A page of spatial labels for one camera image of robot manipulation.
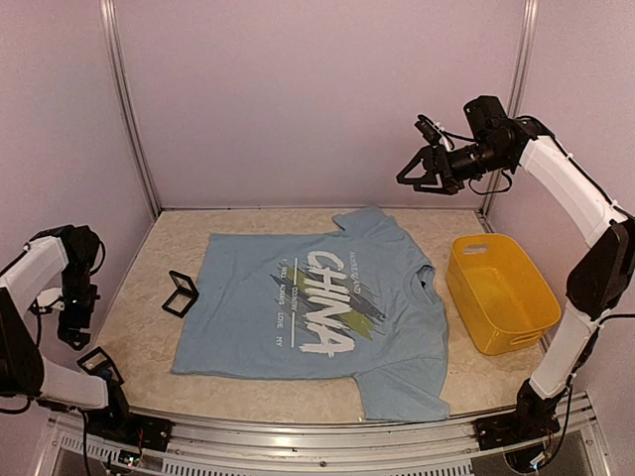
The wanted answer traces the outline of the right aluminium frame post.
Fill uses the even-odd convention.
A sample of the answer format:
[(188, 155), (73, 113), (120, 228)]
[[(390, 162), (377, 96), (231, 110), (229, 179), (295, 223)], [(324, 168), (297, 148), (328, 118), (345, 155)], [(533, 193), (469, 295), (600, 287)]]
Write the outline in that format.
[[(527, 76), (530, 69), (532, 50), (535, 41), (539, 0), (526, 0), (520, 29), (520, 39), (517, 49), (514, 71), (512, 75), (511, 90), (507, 101), (507, 112), (509, 116), (516, 117), (520, 113), (524, 92), (526, 88)], [(484, 221), (487, 221), (491, 214), (497, 190), (501, 185), (502, 173), (493, 173), (487, 183), (488, 193), (482, 200), (480, 214)]]

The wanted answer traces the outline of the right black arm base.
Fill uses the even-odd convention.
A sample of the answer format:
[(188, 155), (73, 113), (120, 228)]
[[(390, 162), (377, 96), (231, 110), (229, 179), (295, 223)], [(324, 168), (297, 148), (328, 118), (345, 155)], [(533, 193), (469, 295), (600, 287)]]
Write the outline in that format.
[(513, 411), (480, 417), (474, 422), (479, 449), (514, 445), (557, 433), (561, 426), (556, 409), (565, 394), (562, 390), (554, 397), (543, 399), (526, 380), (517, 393)]

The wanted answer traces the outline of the yellow plastic basket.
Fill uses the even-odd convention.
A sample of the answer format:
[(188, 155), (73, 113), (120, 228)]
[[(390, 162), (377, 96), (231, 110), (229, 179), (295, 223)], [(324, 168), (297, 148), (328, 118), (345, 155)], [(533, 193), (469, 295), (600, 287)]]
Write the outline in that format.
[(542, 274), (506, 235), (455, 239), (445, 279), (474, 346), (485, 355), (532, 346), (561, 319)]

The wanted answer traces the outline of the left aluminium frame post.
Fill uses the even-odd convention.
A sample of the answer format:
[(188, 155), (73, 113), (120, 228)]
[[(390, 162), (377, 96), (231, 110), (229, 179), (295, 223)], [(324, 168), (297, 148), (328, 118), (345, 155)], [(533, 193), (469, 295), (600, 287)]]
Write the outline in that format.
[(133, 98), (126, 73), (115, 2), (113, 0), (101, 0), (99, 2), (99, 10), (110, 68), (114, 80), (114, 87), (126, 137), (133, 157), (133, 164), (139, 176), (142, 191), (151, 216), (154, 220), (156, 220), (163, 211), (163, 208), (156, 185), (152, 178), (152, 173), (139, 132)]

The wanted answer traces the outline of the front aluminium rail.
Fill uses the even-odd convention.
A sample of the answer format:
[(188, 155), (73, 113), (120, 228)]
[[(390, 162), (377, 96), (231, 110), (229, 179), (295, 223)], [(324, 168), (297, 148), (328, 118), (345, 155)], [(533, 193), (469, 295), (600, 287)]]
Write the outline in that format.
[(432, 423), (265, 423), (167, 414), (163, 449), (83, 435), (76, 415), (53, 416), (38, 475), (608, 475), (588, 397), (557, 409), (561, 430), (513, 441), (484, 421), (505, 409)]

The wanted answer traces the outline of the aluminium frame post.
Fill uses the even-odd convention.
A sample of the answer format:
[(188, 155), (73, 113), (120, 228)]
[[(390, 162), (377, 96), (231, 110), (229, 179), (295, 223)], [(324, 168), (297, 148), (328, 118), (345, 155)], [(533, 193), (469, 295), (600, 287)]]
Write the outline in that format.
[[(530, 69), (532, 50), (535, 41), (539, 0), (526, 0), (520, 29), (520, 39), (517, 49), (514, 71), (512, 75), (511, 90), (507, 101), (507, 112), (509, 116), (516, 117), (520, 113), (524, 92), (526, 88), (527, 76)], [(487, 183), (488, 193), (482, 200), (480, 214), (484, 221), (487, 221), (491, 214), (497, 190), (501, 185), (502, 173), (493, 173)]]
[(151, 216), (154, 220), (156, 220), (163, 211), (163, 208), (156, 185), (152, 178), (152, 173), (139, 132), (133, 98), (126, 73), (115, 2), (113, 0), (101, 0), (99, 2), (99, 10), (110, 68), (114, 80), (114, 87), (126, 137), (133, 157), (133, 164), (139, 176), (142, 191)]

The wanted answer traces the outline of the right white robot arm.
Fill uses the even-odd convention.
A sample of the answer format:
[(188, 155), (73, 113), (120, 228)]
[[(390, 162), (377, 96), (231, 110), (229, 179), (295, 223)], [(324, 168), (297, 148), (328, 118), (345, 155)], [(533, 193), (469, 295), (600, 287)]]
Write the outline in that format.
[(415, 124), (427, 145), (397, 174), (417, 192), (454, 195), (486, 174), (506, 179), (517, 170), (536, 179), (564, 209), (588, 247), (567, 279), (565, 312), (543, 361), (519, 392), (529, 401), (508, 417), (519, 440), (531, 438), (547, 420), (543, 403), (556, 402), (591, 353), (600, 326), (634, 274), (634, 218), (574, 160), (555, 134), (533, 116), (510, 117), (500, 100), (480, 95), (463, 111), (471, 135), (466, 146), (425, 115)]

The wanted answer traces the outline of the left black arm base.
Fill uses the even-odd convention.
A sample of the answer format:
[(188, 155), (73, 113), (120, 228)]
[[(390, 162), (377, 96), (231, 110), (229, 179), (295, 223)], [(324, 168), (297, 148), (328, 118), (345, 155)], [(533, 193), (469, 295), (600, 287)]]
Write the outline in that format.
[(107, 406), (85, 413), (87, 432), (140, 450), (166, 452), (174, 424), (169, 419), (132, 412), (120, 384), (108, 381), (106, 389)]

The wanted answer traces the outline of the black brooch case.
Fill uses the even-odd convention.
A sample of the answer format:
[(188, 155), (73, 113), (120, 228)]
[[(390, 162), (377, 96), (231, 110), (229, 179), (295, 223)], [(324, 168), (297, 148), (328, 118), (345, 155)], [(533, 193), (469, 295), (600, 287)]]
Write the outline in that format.
[(113, 381), (118, 385), (124, 384), (118, 368), (112, 358), (101, 347), (95, 347), (76, 361), (77, 366), (90, 376), (99, 377), (105, 381)]
[(169, 270), (169, 277), (175, 289), (162, 304), (162, 310), (178, 318), (184, 318), (199, 298), (198, 289), (188, 275)]

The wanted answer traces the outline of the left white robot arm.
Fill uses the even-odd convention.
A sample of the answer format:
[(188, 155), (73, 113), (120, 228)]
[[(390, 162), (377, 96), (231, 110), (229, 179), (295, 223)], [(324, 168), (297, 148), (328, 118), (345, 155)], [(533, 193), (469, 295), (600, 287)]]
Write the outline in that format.
[(16, 416), (34, 403), (64, 411), (101, 411), (101, 426), (120, 441), (139, 430), (136, 415), (108, 404), (108, 385), (42, 353), (43, 316), (57, 313), (58, 339), (78, 351), (90, 342), (90, 321), (100, 299), (93, 276), (105, 245), (87, 225), (41, 231), (1, 271), (1, 413)]

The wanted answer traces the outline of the light blue printed t-shirt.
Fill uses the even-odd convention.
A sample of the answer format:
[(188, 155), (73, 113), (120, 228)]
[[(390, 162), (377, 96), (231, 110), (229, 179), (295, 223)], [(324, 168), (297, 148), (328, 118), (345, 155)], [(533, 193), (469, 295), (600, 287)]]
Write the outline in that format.
[(447, 418), (448, 326), (431, 260), (379, 208), (333, 221), (320, 234), (212, 234), (173, 372), (350, 378), (369, 419)]

